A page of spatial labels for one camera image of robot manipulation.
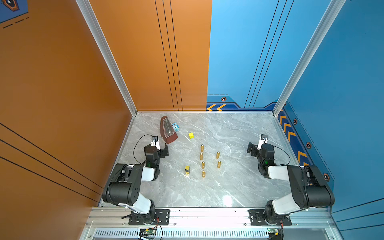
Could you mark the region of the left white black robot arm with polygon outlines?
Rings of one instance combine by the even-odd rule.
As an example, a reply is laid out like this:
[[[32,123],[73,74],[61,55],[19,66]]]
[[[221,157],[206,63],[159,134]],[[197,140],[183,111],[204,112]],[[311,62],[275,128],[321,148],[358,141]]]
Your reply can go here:
[[[155,203],[144,197],[142,182],[155,181],[160,170],[161,159],[169,155],[169,147],[159,148],[153,144],[144,147],[146,160],[142,164],[116,164],[102,193],[105,203],[129,208],[134,217],[145,225],[158,224]]]

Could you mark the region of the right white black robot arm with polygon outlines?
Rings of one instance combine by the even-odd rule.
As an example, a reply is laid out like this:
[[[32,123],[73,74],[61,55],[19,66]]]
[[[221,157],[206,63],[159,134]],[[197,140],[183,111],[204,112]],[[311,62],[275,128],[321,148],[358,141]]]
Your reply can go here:
[[[264,178],[287,181],[291,189],[290,194],[266,203],[265,209],[254,217],[258,224],[288,224],[292,213],[334,205],[335,196],[318,167],[278,166],[274,158],[275,147],[267,143],[249,143],[247,153],[257,158],[258,170]]]

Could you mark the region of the dark red metronome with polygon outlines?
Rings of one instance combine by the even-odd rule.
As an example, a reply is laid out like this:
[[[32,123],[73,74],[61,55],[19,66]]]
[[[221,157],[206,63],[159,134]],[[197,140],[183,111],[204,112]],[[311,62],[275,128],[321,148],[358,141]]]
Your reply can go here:
[[[166,144],[170,144],[178,138],[178,135],[167,116],[161,117],[160,132]]]

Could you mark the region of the small blue owl toy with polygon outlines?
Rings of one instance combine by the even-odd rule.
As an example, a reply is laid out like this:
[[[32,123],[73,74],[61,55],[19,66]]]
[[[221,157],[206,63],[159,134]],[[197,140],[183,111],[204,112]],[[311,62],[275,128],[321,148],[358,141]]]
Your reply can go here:
[[[175,132],[179,131],[179,126],[177,125],[177,123],[172,124],[172,126],[173,126]]]

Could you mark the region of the left green circuit board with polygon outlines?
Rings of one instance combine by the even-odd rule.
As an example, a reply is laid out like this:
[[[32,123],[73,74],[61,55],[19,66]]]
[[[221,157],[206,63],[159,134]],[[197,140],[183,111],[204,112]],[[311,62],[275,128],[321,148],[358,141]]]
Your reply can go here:
[[[154,240],[157,236],[157,228],[142,228],[139,231],[139,240]]]

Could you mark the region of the green circuit board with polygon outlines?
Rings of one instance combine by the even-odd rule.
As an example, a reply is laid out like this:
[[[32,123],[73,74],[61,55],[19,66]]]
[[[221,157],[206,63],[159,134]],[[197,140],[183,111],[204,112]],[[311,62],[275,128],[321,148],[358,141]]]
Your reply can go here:
[[[279,229],[268,229],[269,236],[267,240],[283,240],[284,239],[284,230],[282,228]]]
[[[139,240],[154,240],[157,236],[157,228],[142,228],[139,231]]]

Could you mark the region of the right green circuit board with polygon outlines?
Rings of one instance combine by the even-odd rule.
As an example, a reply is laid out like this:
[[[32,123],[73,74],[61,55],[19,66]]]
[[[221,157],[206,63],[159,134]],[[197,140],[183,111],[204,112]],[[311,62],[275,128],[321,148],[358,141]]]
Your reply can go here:
[[[268,229],[269,236],[267,240],[283,240],[284,239],[284,230],[282,228],[279,229]]]

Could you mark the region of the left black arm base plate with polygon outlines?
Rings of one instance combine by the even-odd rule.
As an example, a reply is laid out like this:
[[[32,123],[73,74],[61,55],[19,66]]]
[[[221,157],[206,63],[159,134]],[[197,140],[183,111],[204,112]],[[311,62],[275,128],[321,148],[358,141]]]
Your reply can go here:
[[[131,211],[129,215],[130,226],[155,226],[160,224],[161,226],[167,226],[170,220],[170,210],[168,209],[155,209],[149,214],[138,214]]]

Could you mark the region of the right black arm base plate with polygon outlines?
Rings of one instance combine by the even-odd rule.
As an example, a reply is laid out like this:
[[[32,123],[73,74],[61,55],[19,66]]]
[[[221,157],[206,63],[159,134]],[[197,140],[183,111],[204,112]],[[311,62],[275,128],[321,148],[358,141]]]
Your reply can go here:
[[[292,221],[290,215],[277,215],[274,211],[266,213],[265,210],[253,209],[248,210],[249,218],[252,226],[291,226]]]

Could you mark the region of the aluminium front rail frame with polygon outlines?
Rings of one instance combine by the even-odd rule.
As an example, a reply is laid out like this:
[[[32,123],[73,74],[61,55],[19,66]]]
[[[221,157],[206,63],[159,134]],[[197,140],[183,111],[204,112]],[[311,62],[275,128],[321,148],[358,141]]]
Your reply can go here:
[[[268,229],[284,230],[284,240],[341,240],[327,209],[311,209],[290,215],[291,226],[252,226],[249,208],[171,208],[167,226],[130,226],[131,211],[93,208],[81,240],[138,240],[142,228],[157,228],[154,240],[266,240]]]

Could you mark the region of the left aluminium corner post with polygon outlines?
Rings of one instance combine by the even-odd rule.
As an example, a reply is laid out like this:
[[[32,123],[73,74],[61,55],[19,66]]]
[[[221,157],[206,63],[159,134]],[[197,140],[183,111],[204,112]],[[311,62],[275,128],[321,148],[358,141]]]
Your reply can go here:
[[[107,39],[103,33],[103,30],[99,24],[96,14],[91,6],[90,1],[76,0],[76,3],[85,19],[88,28],[90,29],[93,38],[115,80],[115,83],[133,117],[137,115],[137,108],[134,104],[132,96],[125,83],[123,75],[118,67],[118,64],[114,58],[111,48],[107,42]]]

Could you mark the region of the aluminium corner post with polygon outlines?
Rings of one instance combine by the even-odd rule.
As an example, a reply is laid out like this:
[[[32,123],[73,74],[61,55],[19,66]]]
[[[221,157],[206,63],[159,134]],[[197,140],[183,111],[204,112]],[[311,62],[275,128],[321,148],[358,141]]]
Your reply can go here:
[[[88,28],[90,29],[93,38],[115,80],[115,83],[133,117],[137,115],[137,108],[134,104],[132,96],[125,83],[123,75],[118,67],[118,64],[114,58],[111,48],[107,42],[107,39],[103,33],[103,30],[99,24],[96,14],[91,6],[90,1],[76,0],[76,3],[85,19]]]
[[[337,18],[339,12],[343,8],[346,0],[332,0],[330,1],[324,15],[322,16],[318,26],[316,27],[309,43],[307,44],[300,60],[298,61],[293,73],[291,74],[286,86],[284,87],[282,94],[280,95],[274,109],[273,115],[277,117],[283,106],[287,102],[288,98],[292,94],[294,88],[298,84],[300,78],[305,72],[307,66],[311,62],[313,56],[324,40],[326,34]]]

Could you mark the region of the right aluminium corner post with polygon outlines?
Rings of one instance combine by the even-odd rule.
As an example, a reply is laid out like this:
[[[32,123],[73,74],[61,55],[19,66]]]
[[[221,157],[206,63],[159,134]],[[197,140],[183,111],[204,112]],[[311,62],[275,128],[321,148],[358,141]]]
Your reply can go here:
[[[292,94],[294,88],[298,84],[300,78],[305,72],[307,66],[311,62],[313,56],[324,40],[326,34],[337,18],[339,12],[343,8],[346,0],[332,0],[330,1],[324,15],[322,16],[318,26],[316,27],[309,43],[307,44],[300,60],[298,61],[293,73],[291,74],[286,86],[284,87],[282,94],[280,95],[274,109],[273,115],[277,117],[283,106],[287,102],[288,98]]]

